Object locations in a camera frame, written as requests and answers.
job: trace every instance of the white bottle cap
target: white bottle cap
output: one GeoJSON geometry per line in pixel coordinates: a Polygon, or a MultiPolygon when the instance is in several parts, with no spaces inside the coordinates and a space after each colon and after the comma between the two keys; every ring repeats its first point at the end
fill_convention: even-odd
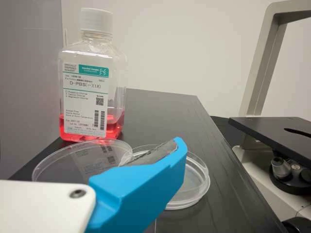
{"type": "Polygon", "coordinates": [[[80,29],[112,35],[112,13],[94,8],[81,8],[80,29]]]}

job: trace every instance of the clear petri dish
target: clear petri dish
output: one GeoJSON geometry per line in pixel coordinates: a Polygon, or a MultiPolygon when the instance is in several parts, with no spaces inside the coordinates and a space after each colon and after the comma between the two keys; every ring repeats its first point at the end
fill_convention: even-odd
{"type": "Polygon", "coordinates": [[[35,167],[32,180],[88,184],[91,176],[118,166],[124,156],[132,156],[132,148],[117,139],[76,143],[42,160],[35,167]]]}
{"type": "MultiPolygon", "coordinates": [[[[133,156],[138,156],[153,149],[149,144],[133,149],[133,156]]],[[[187,153],[184,182],[174,197],[166,205],[166,210],[180,210],[196,204],[208,191],[210,178],[206,164],[194,153],[187,153]]]]}

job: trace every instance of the barcode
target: barcode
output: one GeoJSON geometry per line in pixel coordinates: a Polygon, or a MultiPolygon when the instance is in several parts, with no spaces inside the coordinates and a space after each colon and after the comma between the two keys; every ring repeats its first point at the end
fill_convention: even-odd
{"type": "Polygon", "coordinates": [[[105,128],[105,111],[101,111],[101,130],[105,128]]]}
{"type": "Polygon", "coordinates": [[[106,147],[102,147],[103,153],[107,153],[106,147]]]}
{"type": "Polygon", "coordinates": [[[98,116],[99,116],[99,112],[98,112],[98,110],[95,110],[94,127],[98,127],[98,116]]]}
{"type": "Polygon", "coordinates": [[[104,99],[96,97],[96,105],[103,106],[104,105],[104,99]]]}
{"type": "Polygon", "coordinates": [[[116,163],[116,159],[115,159],[115,157],[113,157],[113,156],[109,156],[109,157],[107,157],[107,159],[108,159],[108,162],[109,162],[110,164],[115,164],[115,163],[116,163]]]}

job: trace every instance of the white label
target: white label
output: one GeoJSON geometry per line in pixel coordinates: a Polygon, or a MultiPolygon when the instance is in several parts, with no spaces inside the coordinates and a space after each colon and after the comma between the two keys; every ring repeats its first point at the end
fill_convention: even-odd
{"type": "Polygon", "coordinates": [[[73,153],[72,158],[84,180],[118,166],[119,159],[110,146],[98,146],[73,153]]]}
{"type": "Polygon", "coordinates": [[[65,133],[105,137],[109,68],[63,64],[65,133]]]}

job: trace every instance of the gray wall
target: gray wall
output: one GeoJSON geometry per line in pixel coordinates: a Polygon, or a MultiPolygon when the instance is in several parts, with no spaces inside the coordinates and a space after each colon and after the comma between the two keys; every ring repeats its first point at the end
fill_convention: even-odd
{"type": "Polygon", "coordinates": [[[0,8],[0,179],[58,137],[60,0],[9,0],[0,8]]]}
{"type": "MultiPolygon", "coordinates": [[[[62,0],[68,44],[81,7],[113,12],[129,87],[197,95],[211,115],[237,116],[266,8],[280,0],[62,0]]],[[[311,121],[311,18],[288,25],[264,116],[311,121]]]]}

